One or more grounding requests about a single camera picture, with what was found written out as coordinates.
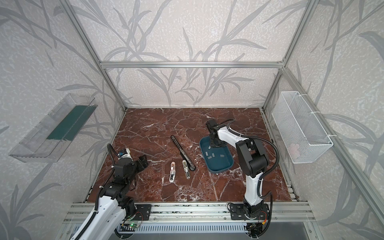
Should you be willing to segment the teal plastic tray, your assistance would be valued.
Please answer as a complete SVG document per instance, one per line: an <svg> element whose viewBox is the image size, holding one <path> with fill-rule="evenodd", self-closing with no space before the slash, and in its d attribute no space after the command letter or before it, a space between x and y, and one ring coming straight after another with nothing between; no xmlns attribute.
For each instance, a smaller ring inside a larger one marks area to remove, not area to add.
<svg viewBox="0 0 384 240"><path fill-rule="evenodd" d="M206 166L212 174L219 174L229 170L233 164L234 159L229 151L228 147L223 148L211 148L210 138L204 137L200 140L200 148L205 160ZM215 154L214 158L208 159L208 156Z"/></svg>

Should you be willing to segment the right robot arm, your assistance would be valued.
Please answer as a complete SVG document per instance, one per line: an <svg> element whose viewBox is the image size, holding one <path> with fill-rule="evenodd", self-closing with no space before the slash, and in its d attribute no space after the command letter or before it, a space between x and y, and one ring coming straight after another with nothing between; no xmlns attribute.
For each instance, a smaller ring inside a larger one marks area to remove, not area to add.
<svg viewBox="0 0 384 240"><path fill-rule="evenodd" d="M244 212L251 216L262 209L264 196L262 196L263 178L268 173L269 156L263 143L274 144L266 139L241 134L233 130L230 125L233 119L217 123L209 119L206 127L210 133L210 146L220 148L230 145L237 150L239 164L243 174L246 175L246 192L244 196Z"/></svg>

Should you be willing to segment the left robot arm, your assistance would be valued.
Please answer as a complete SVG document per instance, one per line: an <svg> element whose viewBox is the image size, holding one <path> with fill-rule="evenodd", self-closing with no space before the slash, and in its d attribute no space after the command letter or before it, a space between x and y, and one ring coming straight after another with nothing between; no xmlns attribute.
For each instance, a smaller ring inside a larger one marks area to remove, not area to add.
<svg viewBox="0 0 384 240"><path fill-rule="evenodd" d="M120 156L114 165L113 180L103 185L95 207L72 237L73 240L107 240L118 224L136 213L134 199L127 196L136 175L148 167L147 156L134 161L130 154Z"/></svg>

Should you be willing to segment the pink object in basket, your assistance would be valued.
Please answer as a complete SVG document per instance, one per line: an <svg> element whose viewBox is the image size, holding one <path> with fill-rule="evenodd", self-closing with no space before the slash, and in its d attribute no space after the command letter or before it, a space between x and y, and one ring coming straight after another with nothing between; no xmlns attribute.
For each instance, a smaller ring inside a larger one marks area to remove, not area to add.
<svg viewBox="0 0 384 240"><path fill-rule="evenodd" d="M292 160L296 160L301 156L300 153L300 145L299 144L290 144L288 148L288 152L292 158Z"/></svg>

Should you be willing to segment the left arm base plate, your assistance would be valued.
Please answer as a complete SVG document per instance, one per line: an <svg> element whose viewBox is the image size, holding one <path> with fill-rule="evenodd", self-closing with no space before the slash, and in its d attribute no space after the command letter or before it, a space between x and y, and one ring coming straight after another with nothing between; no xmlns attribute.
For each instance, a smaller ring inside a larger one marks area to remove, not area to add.
<svg viewBox="0 0 384 240"><path fill-rule="evenodd" d="M152 210L151 204L136 205L136 213L127 218L127 221L148 221Z"/></svg>

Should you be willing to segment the clear plastic wall bin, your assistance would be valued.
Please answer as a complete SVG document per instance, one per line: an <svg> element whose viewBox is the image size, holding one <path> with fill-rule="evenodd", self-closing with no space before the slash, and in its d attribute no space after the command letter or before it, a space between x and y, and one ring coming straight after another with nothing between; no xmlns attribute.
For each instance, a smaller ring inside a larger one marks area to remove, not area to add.
<svg viewBox="0 0 384 240"><path fill-rule="evenodd" d="M98 105L95 98L67 94L9 155L23 163L56 163Z"/></svg>

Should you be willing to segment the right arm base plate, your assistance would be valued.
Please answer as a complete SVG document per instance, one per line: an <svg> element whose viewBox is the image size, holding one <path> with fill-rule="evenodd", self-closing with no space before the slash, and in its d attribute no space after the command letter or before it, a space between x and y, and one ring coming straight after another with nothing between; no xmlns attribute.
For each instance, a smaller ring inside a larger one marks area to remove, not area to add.
<svg viewBox="0 0 384 240"><path fill-rule="evenodd" d="M270 212L269 205L262 202L256 206L248 206L246 204L227 204L230 212L231 220L256 220L264 221L268 219Z"/></svg>

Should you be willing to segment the aluminium mounting rail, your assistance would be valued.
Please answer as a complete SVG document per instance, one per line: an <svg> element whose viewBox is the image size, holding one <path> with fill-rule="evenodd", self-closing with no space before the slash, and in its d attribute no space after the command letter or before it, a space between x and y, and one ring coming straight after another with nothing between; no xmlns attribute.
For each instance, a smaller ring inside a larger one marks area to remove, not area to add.
<svg viewBox="0 0 384 240"><path fill-rule="evenodd" d="M231 213L226 202L166 202L150 203L149 219L142 221L138 214L132 221L138 223L229 223ZM64 218L64 224L81 224L87 218L93 204L72 204ZM273 222L314 222L315 216L307 202L273 203Z"/></svg>

